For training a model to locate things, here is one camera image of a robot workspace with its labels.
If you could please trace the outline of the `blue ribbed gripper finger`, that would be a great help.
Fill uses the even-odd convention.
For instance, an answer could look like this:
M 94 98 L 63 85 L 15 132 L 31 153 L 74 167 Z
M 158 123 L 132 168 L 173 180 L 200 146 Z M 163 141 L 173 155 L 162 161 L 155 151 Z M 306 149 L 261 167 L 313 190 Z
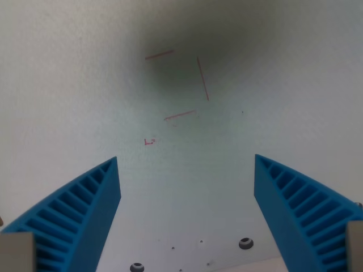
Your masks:
M 288 271 L 348 271 L 345 230 L 362 219 L 353 201 L 261 155 L 254 197 Z
M 96 271 L 120 200 L 113 157 L 45 197 L 1 233 L 34 235 L 36 271 Z

